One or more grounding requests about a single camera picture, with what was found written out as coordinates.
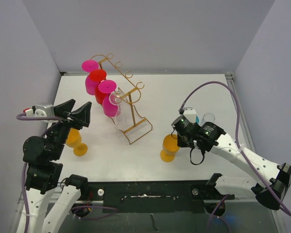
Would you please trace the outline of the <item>pink plastic wine glass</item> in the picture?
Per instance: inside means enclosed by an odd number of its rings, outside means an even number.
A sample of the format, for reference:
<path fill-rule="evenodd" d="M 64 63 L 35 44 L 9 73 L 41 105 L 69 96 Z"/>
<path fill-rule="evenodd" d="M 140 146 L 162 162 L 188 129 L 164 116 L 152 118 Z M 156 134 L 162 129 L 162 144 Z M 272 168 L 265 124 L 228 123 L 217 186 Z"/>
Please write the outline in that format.
<path fill-rule="evenodd" d="M 82 63 L 81 67 L 85 72 L 90 73 L 94 70 L 97 70 L 99 68 L 99 64 L 95 60 L 86 60 Z M 95 95 L 95 88 L 97 85 L 98 82 L 92 81 L 89 75 L 86 77 L 85 89 L 89 95 Z"/>
<path fill-rule="evenodd" d="M 113 80 L 104 80 L 98 85 L 101 93 L 106 94 L 102 101 L 103 112 L 108 117 L 115 117 L 118 112 L 118 105 L 111 102 L 111 97 L 117 88 L 117 84 Z"/>

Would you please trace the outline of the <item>red plastic wine glass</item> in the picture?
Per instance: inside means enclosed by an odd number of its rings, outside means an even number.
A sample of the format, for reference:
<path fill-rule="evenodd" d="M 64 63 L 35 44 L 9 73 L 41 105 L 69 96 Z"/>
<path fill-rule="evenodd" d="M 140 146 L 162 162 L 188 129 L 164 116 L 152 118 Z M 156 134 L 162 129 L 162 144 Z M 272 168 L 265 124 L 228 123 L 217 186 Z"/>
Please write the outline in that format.
<path fill-rule="evenodd" d="M 97 69 L 92 72 L 90 72 L 89 77 L 91 78 L 92 81 L 98 82 L 98 85 L 95 88 L 95 99 L 96 102 L 100 105 L 102 105 L 104 98 L 107 96 L 106 93 L 103 93 L 99 90 L 98 86 L 101 82 L 106 80 L 107 73 L 103 69 Z"/>

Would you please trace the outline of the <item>clear wine glass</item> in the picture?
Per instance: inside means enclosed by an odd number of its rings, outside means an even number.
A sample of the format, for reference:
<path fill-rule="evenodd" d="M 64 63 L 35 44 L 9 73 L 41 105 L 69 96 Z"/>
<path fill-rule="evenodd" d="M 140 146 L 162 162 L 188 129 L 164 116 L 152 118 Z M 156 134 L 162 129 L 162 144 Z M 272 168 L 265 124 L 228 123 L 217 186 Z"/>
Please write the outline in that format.
<path fill-rule="evenodd" d="M 201 120 L 201 125 L 205 124 L 206 122 L 215 122 L 215 116 L 212 113 L 206 113 L 203 115 Z"/>
<path fill-rule="evenodd" d="M 121 91 L 113 91 L 109 96 L 109 101 L 112 106 L 117 107 L 115 116 L 112 117 L 112 120 L 117 129 L 124 131 L 127 125 L 124 114 L 124 93 Z"/>

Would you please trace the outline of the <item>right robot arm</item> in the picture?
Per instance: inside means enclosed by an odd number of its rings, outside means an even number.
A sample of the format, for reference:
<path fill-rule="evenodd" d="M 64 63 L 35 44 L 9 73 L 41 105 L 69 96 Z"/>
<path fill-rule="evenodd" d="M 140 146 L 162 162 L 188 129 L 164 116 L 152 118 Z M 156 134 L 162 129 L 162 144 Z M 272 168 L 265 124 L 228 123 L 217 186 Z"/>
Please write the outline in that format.
<path fill-rule="evenodd" d="M 172 127 L 177 132 L 179 147 L 198 149 L 203 156 L 210 152 L 249 175 L 249 178 L 233 178 L 213 174 L 206 186 L 209 197 L 216 199 L 220 195 L 235 195 L 255 198 L 268 209 L 282 208 L 280 202 L 291 185 L 291 165 L 271 162 L 245 146 L 238 146 L 229 134 L 211 122 L 199 126 L 180 115 L 173 121 Z"/>

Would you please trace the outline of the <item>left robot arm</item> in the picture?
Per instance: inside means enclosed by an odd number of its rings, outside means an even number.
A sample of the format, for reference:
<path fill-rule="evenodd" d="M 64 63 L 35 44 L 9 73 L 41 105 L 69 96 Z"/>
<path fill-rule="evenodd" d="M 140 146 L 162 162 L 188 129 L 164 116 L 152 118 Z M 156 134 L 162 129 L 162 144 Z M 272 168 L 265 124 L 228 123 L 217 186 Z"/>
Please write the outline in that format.
<path fill-rule="evenodd" d="M 74 110 L 70 99 L 53 106 L 36 104 L 17 115 L 18 120 L 45 121 L 50 127 L 41 136 L 31 136 L 23 144 L 22 196 L 24 207 L 17 227 L 18 233 L 56 233 L 75 202 L 89 194 L 86 177 L 70 175 L 57 201 L 48 210 L 59 183 L 63 164 L 57 162 L 64 150 L 71 129 L 89 127 L 90 101 Z"/>

